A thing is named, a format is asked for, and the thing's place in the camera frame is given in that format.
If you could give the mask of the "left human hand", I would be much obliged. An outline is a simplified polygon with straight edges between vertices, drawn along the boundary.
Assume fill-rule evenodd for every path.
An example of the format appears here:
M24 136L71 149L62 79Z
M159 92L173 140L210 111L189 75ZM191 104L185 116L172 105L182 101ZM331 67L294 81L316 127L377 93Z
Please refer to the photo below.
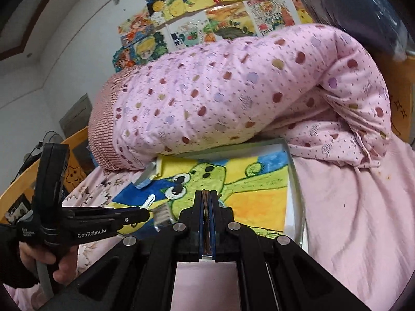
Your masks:
M78 246L69 249L59 261L55 255L41 247L31 247L24 242L19 242L20 259L23 265L32 273L35 273L37 262L45 265L58 264L53 272L53 278L57 283L68 285L77 275Z

